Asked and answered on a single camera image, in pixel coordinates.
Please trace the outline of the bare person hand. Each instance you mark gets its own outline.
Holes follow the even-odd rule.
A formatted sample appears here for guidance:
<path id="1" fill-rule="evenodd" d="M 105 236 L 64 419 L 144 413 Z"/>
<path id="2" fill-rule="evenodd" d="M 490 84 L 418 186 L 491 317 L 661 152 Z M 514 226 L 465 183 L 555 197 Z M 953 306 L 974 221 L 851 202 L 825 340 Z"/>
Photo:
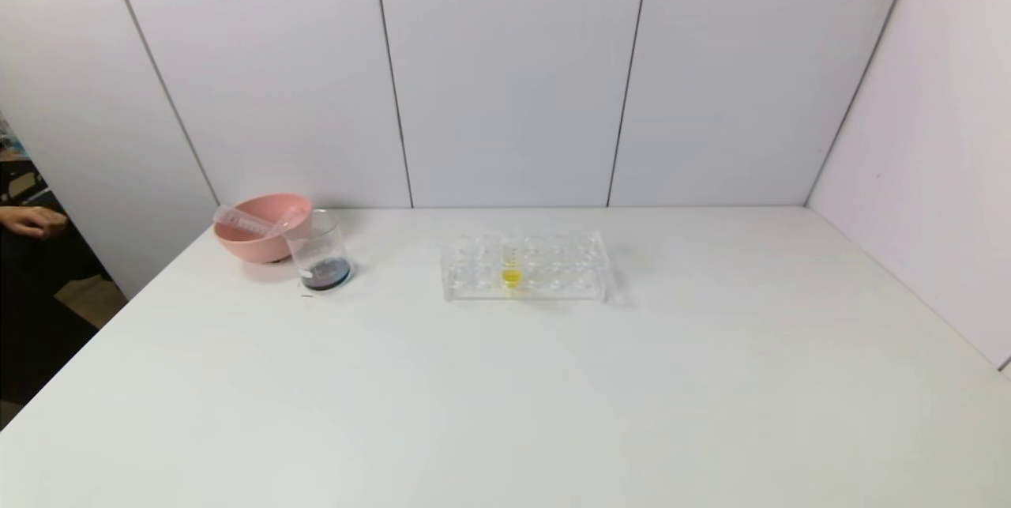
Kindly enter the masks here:
<path id="1" fill-rule="evenodd" d="M 65 214 L 40 206 L 1 206 L 1 224 L 15 235 L 47 240 L 69 226 Z"/>

